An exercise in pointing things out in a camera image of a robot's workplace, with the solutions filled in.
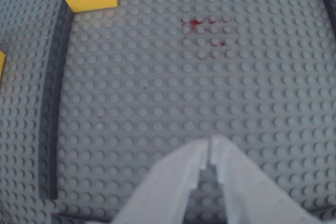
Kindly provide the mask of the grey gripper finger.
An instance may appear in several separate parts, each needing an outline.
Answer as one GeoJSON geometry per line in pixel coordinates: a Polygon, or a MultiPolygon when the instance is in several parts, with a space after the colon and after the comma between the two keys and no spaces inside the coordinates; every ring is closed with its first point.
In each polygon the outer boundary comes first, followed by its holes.
{"type": "Polygon", "coordinates": [[[229,139],[211,138],[211,164],[222,186],[228,223],[321,223],[229,139]]]}
{"type": "Polygon", "coordinates": [[[208,148],[208,140],[191,141],[156,162],[113,223],[182,223],[208,148]]]}

